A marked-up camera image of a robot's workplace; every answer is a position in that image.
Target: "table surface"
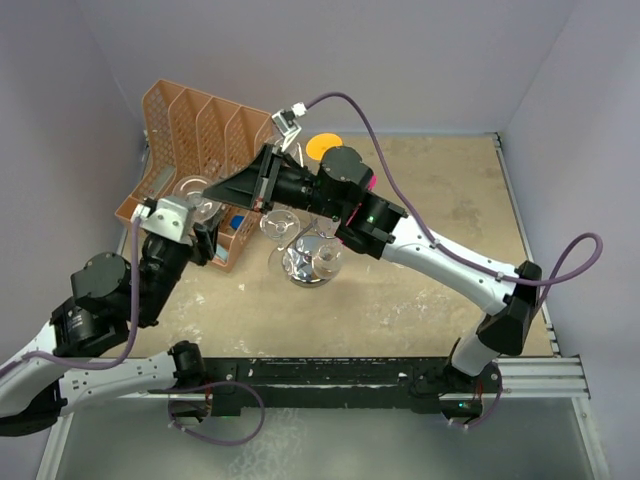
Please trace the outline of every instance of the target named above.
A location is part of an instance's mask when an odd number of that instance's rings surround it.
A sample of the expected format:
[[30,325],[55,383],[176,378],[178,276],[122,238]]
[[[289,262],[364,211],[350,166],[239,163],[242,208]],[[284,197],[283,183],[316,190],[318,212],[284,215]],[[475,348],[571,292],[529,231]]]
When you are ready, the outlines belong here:
[[[526,259],[489,136],[380,140],[396,182],[431,228],[503,262]],[[400,204],[369,138],[344,137],[344,143],[377,174],[376,193]],[[353,252],[335,279],[301,288],[269,272],[274,247],[256,230],[231,273],[189,265],[160,324],[139,334],[132,355],[154,355],[190,340],[210,357],[446,356],[481,316],[473,303],[434,280]],[[552,354],[542,315],[532,323],[523,354]]]

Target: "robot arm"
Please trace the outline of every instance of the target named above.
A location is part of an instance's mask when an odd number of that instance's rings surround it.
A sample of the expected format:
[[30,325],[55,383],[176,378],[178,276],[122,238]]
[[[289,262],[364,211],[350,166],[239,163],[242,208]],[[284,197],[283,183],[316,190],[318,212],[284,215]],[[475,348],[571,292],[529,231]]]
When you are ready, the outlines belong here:
[[[183,200],[167,197],[147,202],[134,213],[147,233],[138,265],[139,328],[158,324],[158,315],[190,261],[205,265],[214,257],[221,215],[207,225],[194,224],[193,210]],[[111,363],[91,359],[129,337],[130,280],[131,265],[112,252],[94,256],[71,276],[73,296],[54,310],[27,346],[0,367],[0,436],[42,430],[88,402],[200,383],[203,360],[198,346],[188,342],[148,359],[127,359],[109,369],[90,368]],[[34,352],[73,359],[76,366],[91,365],[72,368],[32,356]]]
[[[303,107],[274,115],[274,123],[285,135],[284,144],[291,143],[300,131],[295,117],[304,113]],[[265,144],[251,165],[203,194],[249,210],[269,211],[278,202],[339,220],[336,236],[347,248],[417,270],[478,305],[483,318],[456,343],[444,368],[448,386],[473,382],[500,354],[519,355],[536,311],[537,288],[478,273],[446,257],[423,238],[416,221],[402,207],[368,190],[372,176],[373,171],[349,147],[328,150],[314,175],[283,150]],[[193,208],[174,197],[146,202],[134,216],[143,219],[141,227],[148,234],[139,264],[139,327],[146,328],[158,323],[187,263],[205,265],[213,259],[221,218],[216,216],[207,225],[194,224]],[[529,280],[541,277],[540,268],[533,263],[516,268],[435,234],[438,242],[476,263],[491,264],[504,275]],[[201,384],[204,362],[197,345],[188,342],[148,359],[127,359],[97,371],[30,356],[39,351],[81,359],[77,362],[104,362],[88,359],[124,343],[129,335],[130,271],[131,265],[115,253],[92,258],[72,275],[73,296],[53,312],[34,340],[0,366],[0,436],[43,430],[58,416],[89,402]]]
[[[522,353],[536,311],[537,287],[479,273],[445,256],[424,238],[415,219],[402,207],[368,190],[372,177],[373,171],[350,147],[327,150],[314,175],[283,150],[266,144],[250,166],[209,187],[204,196],[260,212],[269,211],[277,202],[332,218],[340,222],[336,236],[347,248],[405,265],[467,297],[483,315],[476,329],[454,346],[448,365],[454,376],[476,377],[498,355]],[[491,265],[504,276],[541,278],[540,267],[531,262],[515,267],[441,235],[436,234],[435,239],[434,243],[475,263]]]

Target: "purple cable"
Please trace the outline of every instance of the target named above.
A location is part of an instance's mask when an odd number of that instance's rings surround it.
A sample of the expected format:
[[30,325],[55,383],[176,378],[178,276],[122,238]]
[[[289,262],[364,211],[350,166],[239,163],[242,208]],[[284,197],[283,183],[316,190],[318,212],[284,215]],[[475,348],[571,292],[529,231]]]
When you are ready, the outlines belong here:
[[197,438],[198,440],[202,440],[203,442],[207,442],[210,443],[212,445],[220,445],[223,447],[237,447],[238,445],[243,445],[245,443],[247,443],[250,440],[253,440],[256,435],[258,435],[258,433],[260,433],[260,430],[262,430],[262,426],[264,425],[264,420],[265,420],[265,416],[266,416],[266,409],[264,406],[264,402],[262,401],[262,398],[260,398],[260,395],[258,394],[258,392],[256,392],[253,388],[251,388],[249,385],[247,385],[246,383],[241,383],[241,382],[236,382],[233,380],[226,380],[226,381],[222,381],[222,382],[213,382],[213,383],[207,383],[206,385],[201,385],[199,387],[193,387],[193,388],[178,388],[178,389],[169,389],[169,390],[164,390],[164,392],[166,393],[193,393],[193,392],[199,392],[201,390],[204,390],[206,388],[216,388],[216,387],[225,387],[225,386],[234,386],[234,387],[240,387],[245,389],[247,392],[249,392],[251,395],[253,395],[255,397],[255,399],[258,401],[258,405],[260,406],[260,421],[258,422],[258,426],[256,427],[256,429],[251,432],[249,435],[247,435],[244,438],[241,438],[240,440],[219,440],[216,438],[211,438],[211,437],[207,437],[206,435],[202,435],[201,433],[198,432],[194,432],[193,430],[190,430],[188,428],[186,428],[184,425],[182,425],[180,422],[178,422],[178,420],[176,419],[176,416],[173,414],[173,412],[171,411],[171,405],[173,405],[174,402],[169,402],[169,405],[167,407],[167,412],[169,414],[169,420],[171,421],[171,423],[178,429],[181,430],[182,432],[186,433],[187,435],[192,436],[193,438]]
[[105,363],[81,363],[67,360],[64,358],[56,357],[50,353],[33,351],[28,352],[22,356],[19,361],[13,361],[5,365],[0,369],[0,378],[9,373],[15,367],[20,365],[23,361],[31,358],[42,358],[57,365],[62,365],[68,368],[77,368],[80,370],[108,370],[113,367],[117,367],[124,362],[136,341],[138,334],[138,306],[140,304],[140,271],[138,270],[138,227],[140,226],[141,219],[135,218],[131,229],[131,327],[129,331],[129,338],[123,352],[112,362]]
[[492,365],[496,367],[496,370],[498,371],[498,392],[496,393],[496,398],[493,400],[493,403],[491,404],[489,409],[483,415],[481,415],[480,417],[476,418],[475,420],[469,423],[456,423],[445,417],[445,420],[447,420],[447,424],[449,426],[459,427],[464,430],[469,430],[470,428],[477,427],[478,425],[483,423],[487,418],[489,418],[489,416],[493,414],[496,407],[498,406],[498,402],[500,402],[500,399],[502,398],[502,392],[504,391],[504,389],[502,387],[502,372],[500,371],[500,367],[495,362],[492,362]]
[[[367,132],[369,132],[369,135],[371,136],[371,141],[373,142],[373,146],[376,149],[376,153],[378,154],[378,157],[380,158],[380,163],[382,164],[382,168],[384,170],[384,173],[385,173],[387,179],[389,180],[389,183],[391,184],[391,188],[393,188],[393,191],[396,193],[396,195],[398,195],[398,197],[400,197],[402,202],[406,205],[407,209],[411,212],[411,214],[415,218],[416,222],[420,226],[420,229],[424,232],[425,236],[429,239],[429,241],[433,245],[435,245],[435,247],[438,248],[442,253],[447,255],[449,258],[455,260],[456,262],[458,262],[458,263],[460,263],[462,265],[465,265],[467,267],[473,268],[474,270],[477,270],[477,271],[482,272],[484,274],[491,275],[491,276],[493,276],[495,278],[502,278],[503,280],[506,280],[506,281],[509,281],[509,282],[514,282],[514,283],[517,283],[517,284],[520,284],[520,285],[528,285],[528,286],[532,286],[532,287],[546,287],[543,290],[542,294],[540,295],[540,299],[538,301],[538,309],[539,309],[540,306],[542,305],[543,301],[547,298],[547,295],[549,294],[549,287],[551,287],[552,285],[557,285],[558,283],[566,282],[567,280],[571,280],[571,279],[577,277],[578,275],[581,275],[582,273],[586,272],[589,268],[591,268],[593,266],[594,263],[596,263],[596,261],[600,258],[600,255],[602,255],[603,244],[602,244],[602,238],[600,237],[600,235],[598,235],[597,233],[593,233],[593,232],[583,233],[582,235],[576,237],[567,246],[567,248],[564,250],[564,252],[562,252],[562,254],[560,255],[560,258],[556,262],[556,265],[553,267],[553,271],[552,271],[552,273],[551,273],[551,275],[549,276],[548,279],[546,279],[546,280],[527,280],[527,279],[524,279],[524,278],[512,277],[512,276],[508,276],[508,275],[501,276],[500,272],[497,272],[495,270],[487,268],[484,265],[479,265],[479,264],[477,264],[475,262],[467,260],[466,258],[461,257],[460,255],[452,252],[447,247],[443,246],[441,243],[436,241],[435,236],[433,235],[433,233],[431,233],[431,230],[425,224],[424,220],[422,220],[422,217],[420,216],[420,214],[418,213],[416,208],[409,201],[409,199],[402,193],[402,191],[400,190],[400,187],[398,187],[398,185],[396,184],[395,180],[393,179],[393,175],[391,175],[391,171],[389,170],[389,165],[387,164],[387,161],[386,161],[386,159],[384,157],[384,154],[382,153],[382,148],[380,147],[380,144],[378,143],[378,139],[376,138],[376,134],[373,131],[373,127],[371,126],[371,123],[369,123],[369,120],[365,116],[365,114],[362,111],[362,109],[360,108],[360,106],[349,95],[347,95],[345,93],[342,93],[342,92],[328,92],[328,93],[325,93],[323,95],[320,95],[319,97],[314,98],[309,103],[305,103],[305,107],[307,108],[307,110],[309,110],[311,107],[315,106],[316,104],[320,103],[321,101],[326,100],[327,98],[331,98],[331,97],[338,97],[338,98],[342,98],[342,99],[346,100],[356,110],[356,112],[358,112],[358,115],[362,119],[362,122],[364,123],[364,126],[367,129]],[[565,259],[569,255],[569,253],[571,253],[571,251],[576,247],[576,245],[578,245],[578,243],[580,243],[582,240],[585,240],[587,238],[592,239],[596,244],[595,249],[594,249],[593,254],[591,255],[591,257],[589,257],[589,259],[586,262],[584,262],[582,265],[580,265],[575,270],[572,270],[571,272],[566,273],[564,275],[557,276],[558,272],[560,271],[560,268],[562,267],[562,264],[564,263]]]
[[487,418],[489,418],[489,416],[495,411],[496,407],[498,406],[498,402],[500,402],[500,399],[502,398],[502,391],[503,391],[502,372],[500,371],[500,367],[498,366],[497,363],[494,363],[493,365],[496,367],[496,370],[498,370],[498,393],[496,393],[496,398],[493,400],[493,403],[491,404],[489,409],[484,413],[484,415],[482,415],[480,418],[475,419],[473,422],[470,422],[469,424],[467,424],[469,428],[477,427],[478,425],[483,423]]

